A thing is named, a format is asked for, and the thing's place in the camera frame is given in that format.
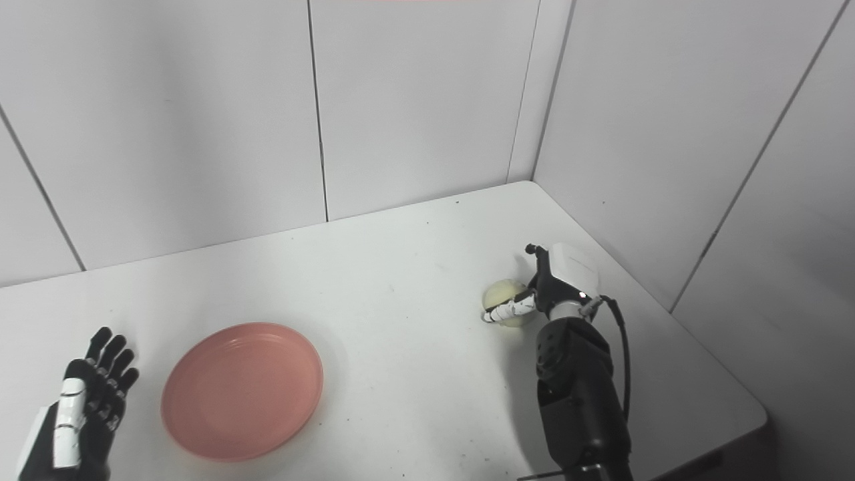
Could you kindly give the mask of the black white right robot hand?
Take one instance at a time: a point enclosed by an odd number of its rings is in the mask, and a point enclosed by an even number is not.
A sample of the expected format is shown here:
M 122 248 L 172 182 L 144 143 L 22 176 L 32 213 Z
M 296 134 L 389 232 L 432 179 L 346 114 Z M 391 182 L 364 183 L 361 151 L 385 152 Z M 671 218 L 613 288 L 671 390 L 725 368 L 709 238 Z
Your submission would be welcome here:
M 525 252 L 535 258 L 534 276 L 525 285 L 505 279 L 489 286 L 482 297 L 482 322 L 519 327 L 533 313 L 549 320 L 571 317 L 592 322 L 602 302 L 594 262 L 564 243 L 549 249 L 529 244 Z

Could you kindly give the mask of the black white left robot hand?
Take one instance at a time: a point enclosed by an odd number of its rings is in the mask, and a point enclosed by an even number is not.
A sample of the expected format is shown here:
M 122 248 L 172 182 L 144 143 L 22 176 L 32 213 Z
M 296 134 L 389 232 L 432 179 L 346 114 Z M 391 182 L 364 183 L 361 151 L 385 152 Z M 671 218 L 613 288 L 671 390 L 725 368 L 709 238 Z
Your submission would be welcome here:
M 140 378 L 126 336 L 110 327 L 92 335 L 72 359 L 55 402 L 31 425 L 16 480 L 109 480 L 109 456 L 126 414 L 128 392 Z

